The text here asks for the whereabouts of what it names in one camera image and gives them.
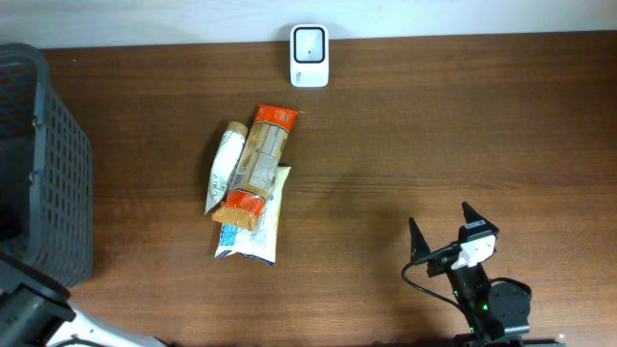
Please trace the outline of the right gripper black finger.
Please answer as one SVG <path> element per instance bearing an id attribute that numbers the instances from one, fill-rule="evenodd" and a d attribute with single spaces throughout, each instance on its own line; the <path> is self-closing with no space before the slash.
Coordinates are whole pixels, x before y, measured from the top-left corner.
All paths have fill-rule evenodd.
<path id="1" fill-rule="evenodd" d="M 466 221 L 465 229 L 485 227 L 489 230 L 496 230 L 496 226 L 488 219 L 481 216 L 468 202 L 462 202 L 463 214 Z"/>
<path id="2" fill-rule="evenodd" d="M 412 264 L 421 264 L 425 262 L 425 257 L 430 254 L 430 248 L 413 217 L 409 218 L 409 227 L 411 233 L 410 262 Z"/>

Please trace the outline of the white blue snack bag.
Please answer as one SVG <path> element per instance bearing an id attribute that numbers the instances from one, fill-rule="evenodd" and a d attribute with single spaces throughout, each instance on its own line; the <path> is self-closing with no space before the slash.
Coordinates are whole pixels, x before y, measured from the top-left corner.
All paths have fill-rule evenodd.
<path id="1" fill-rule="evenodd" d="M 240 254 L 245 259 L 259 260 L 270 266 L 275 264 L 282 190 L 290 171 L 291 166 L 288 164 L 279 164 L 277 167 L 273 196 L 266 201 L 254 230 L 222 226 L 215 259 Z"/>

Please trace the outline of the orange cracker package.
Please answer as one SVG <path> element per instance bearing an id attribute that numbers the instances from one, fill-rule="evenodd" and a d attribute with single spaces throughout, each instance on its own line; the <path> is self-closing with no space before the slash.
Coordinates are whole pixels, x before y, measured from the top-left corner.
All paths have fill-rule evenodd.
<path id="1" fill-rule="evenodd" d="M 273 195 L 277 167 L 299 112 L 259 104 L 223 204 L 212 220 L 253 231 Z"/>

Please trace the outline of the white tube with tan cap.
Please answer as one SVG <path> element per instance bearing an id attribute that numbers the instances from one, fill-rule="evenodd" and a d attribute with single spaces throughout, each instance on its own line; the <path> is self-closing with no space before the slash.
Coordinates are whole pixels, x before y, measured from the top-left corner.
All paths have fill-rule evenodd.
<path id="1" fill-rule="evenodd" d="M 213 210 L 225 197 L 239 162 L 246 139 L 248 127 L 231 121 L 219 143 L 211 167 L 206 194 L 204 213 Z"/>

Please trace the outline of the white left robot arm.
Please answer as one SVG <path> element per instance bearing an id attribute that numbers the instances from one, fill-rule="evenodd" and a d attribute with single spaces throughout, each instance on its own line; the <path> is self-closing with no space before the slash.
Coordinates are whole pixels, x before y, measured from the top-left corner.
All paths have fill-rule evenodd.
<path id="1" fill-rule="evenodd" d="M 78 309 L 70 292 L 42 272 L 1 254 L 1 344 L 19 346 L 164 346 Z"/>

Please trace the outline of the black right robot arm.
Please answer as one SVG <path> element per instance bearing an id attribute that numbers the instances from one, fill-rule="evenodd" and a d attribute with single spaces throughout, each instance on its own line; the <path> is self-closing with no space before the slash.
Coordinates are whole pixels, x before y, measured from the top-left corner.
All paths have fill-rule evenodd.
<path id="1" fill-rule="evenodd" d="M 452 243 L 431 250 L 414 218 L 409 219 L 411 259 L 401 270 L 412 288 L 452 305 L 469 325 L 467 334 L 453 337 L 452 346 L 558 346 L 550 339 L 526 340 L 530 332 L 532 289 L 524 282 L 487 276 L 482 263 L 496 254 L 499 228 L 467 202 L 462 203 L 465 223 Z M 430 278 L 446 275 L 452 300 L 407 277 L 410 268 L 427 266 Z"/>

